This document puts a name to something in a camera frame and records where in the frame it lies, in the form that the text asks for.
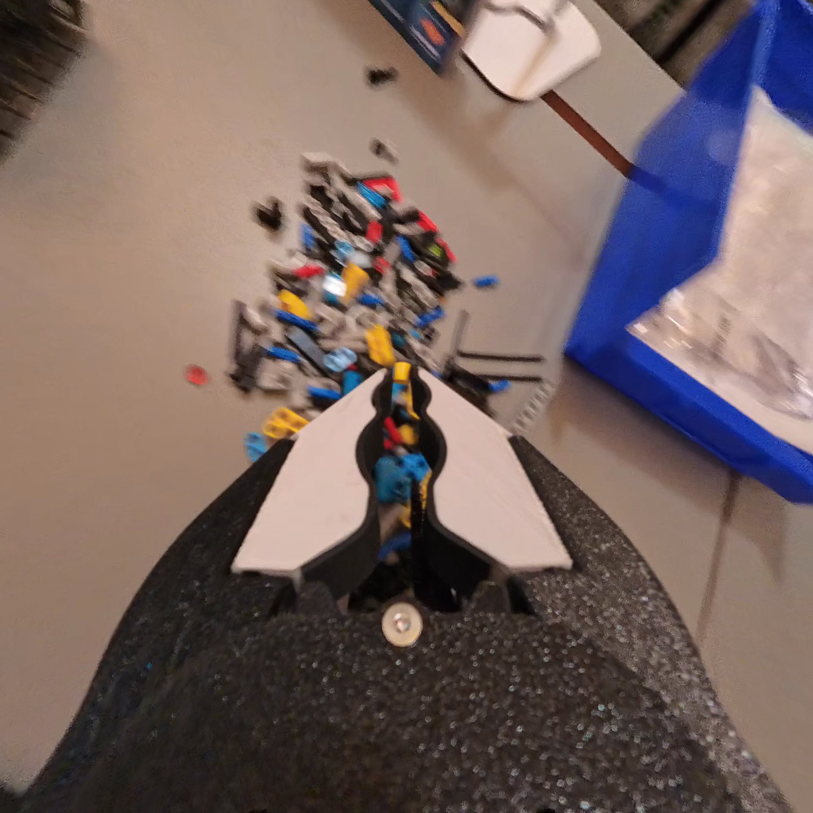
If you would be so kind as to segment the clear bags of parts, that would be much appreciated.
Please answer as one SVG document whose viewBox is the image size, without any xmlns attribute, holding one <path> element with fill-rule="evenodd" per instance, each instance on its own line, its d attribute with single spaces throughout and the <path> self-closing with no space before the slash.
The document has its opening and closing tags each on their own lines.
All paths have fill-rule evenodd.
<svg viewBox="0 0 813 813">
<path fill-rule="evenodd" d="M 762 89 L 715 261 L 628 332 L 768 431 L 811 446 L 812 141 Z"/>
</svg>

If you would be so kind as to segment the pile of small brick parts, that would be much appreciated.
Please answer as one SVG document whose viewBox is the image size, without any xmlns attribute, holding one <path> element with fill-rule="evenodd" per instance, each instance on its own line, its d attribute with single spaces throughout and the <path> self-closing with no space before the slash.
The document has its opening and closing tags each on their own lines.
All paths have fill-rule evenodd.
<svg viewBox="0 0 813 813">
<path fill-rule="evenodd" d="M 383 513 L 378 559 L 404 568 L 412 557 L 411 498 L 418 492 L 425 502 L 430 470 L 419 450 L 411 381 L 393 384 L 393 365 L 405 361 L 412 373 L 433 374 L 487 416 L 494 395 L 514 383 L 535 385 L 515 422 L 522 431 L 545 399 L 546 381 L 476 374 L 459 361 L 538 365 L 544 358 L 461 350 L 461 314 L 453 349 L 438 364 L 432 352 L 437 322 L 445 318 L 445 296 L 462 280 L 437 226 L 402 199 L 389 172 L 353 174 L 326 154 L 303 154 L 301 160 L 306 183 L 299 249 L 269 264 L 271 290 L 261 305 L 235 302 L 232 382 L 244 394 L 285 398 L 259 432 L 243 437 L 243 447 L 250 462 L 259 461 L 384 371 L 389 405 L 381 420 L 382 450 L 373 453 L 373 494 Z"/>
</svg>

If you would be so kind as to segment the blue plastic bin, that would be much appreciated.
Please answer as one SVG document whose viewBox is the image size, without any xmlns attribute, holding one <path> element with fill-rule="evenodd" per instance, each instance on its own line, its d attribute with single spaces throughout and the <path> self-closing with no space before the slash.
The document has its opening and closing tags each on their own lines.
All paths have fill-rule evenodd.
<svg viewBox="0 0 813 813">
<path fill-rule="evenodd" d="M 811 125 L 812 13 L 757 2 L 638 144 L 564 354 L 790 503 L 811 504 L 811 454 L 746 417 L 627 326 L 716 257 L 751 91 Z"/>
</svg>

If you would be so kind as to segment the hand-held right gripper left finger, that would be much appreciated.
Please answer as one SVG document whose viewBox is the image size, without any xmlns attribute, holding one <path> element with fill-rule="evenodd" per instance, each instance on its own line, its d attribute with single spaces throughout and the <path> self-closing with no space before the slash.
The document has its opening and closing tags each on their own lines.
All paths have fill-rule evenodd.
<svg viewBox="0 0 813 813">
<path fill-rule="evenodd" d="M 232 561 L 236 574 L 261 573 L 290 581 L 360 581 L 377 547 L 341 572 L 338 556 L 362 541 L 366 520 L 377 522 L 370 475 L 359 442 L 379 415 L 374 405 L 385 383 L 380 370 L 274 451 L 287 451 L 254 522 Z"/>
</svg>

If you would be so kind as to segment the small robot kit box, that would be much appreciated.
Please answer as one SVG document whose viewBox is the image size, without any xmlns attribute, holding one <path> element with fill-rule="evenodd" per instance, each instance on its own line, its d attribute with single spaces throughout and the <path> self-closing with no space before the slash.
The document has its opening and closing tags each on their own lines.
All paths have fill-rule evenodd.
<svg viewBox="0 0 813 813">
<path fill-rule="evenodd" d="M 467 39 L 478 1 L 369 1 L 432 71 L 442 76 Z"/>
</svg>

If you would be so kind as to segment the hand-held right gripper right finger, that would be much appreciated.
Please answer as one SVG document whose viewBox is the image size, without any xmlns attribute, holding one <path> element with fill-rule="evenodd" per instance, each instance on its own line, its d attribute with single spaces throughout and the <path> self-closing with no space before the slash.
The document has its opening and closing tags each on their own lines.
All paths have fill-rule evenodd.
<svg viewBox="0 0 813 813">
<path fill-rule="evenodd" d="M 492 577 L 573 570 L 573 557 L 494 419 L 427 371 L 412 373 L 429 465 L 422 536 L 429 571 L 460 597 Z"/>
</svg>

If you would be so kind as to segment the white paper sheet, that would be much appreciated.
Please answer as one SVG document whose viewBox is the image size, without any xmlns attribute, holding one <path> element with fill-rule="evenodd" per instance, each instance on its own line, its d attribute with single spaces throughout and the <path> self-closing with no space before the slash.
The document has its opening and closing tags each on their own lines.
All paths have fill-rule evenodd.
<svg viewBox="0 0 813 813">
<path fill-rule="evenodd" d="M 570 1 L 482 2 L 462 56 L 497 94 L 532 102 L 602 54 L 595 27 Z"/>
</svg>

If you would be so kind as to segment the light grey desk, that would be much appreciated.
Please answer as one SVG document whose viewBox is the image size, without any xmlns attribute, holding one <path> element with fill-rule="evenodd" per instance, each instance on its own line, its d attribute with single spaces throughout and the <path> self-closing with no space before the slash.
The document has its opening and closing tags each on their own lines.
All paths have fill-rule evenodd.
<svg viewBox="0 0 813 813">
<path fill-rule="evenodd" d="M 74 717 L 119 618 L 245 469 L 232 301 L 282 248 L 252 203 L 374 137 L 441 227 L 472 350 L 556 375 L 624 178 L 545 102 L 432 74 L 366 2 L 88 2 L 87 50 L 2 165 L 2 786 Z M 371 87 L 369 66 L 398 70 Z M 209 382 L 187 383 L 184 368 Z M 742 737 L 811 803 L 811 508 L 741 481 L 568 363 L 528 433 L 648 559 Z"/>
</svg>

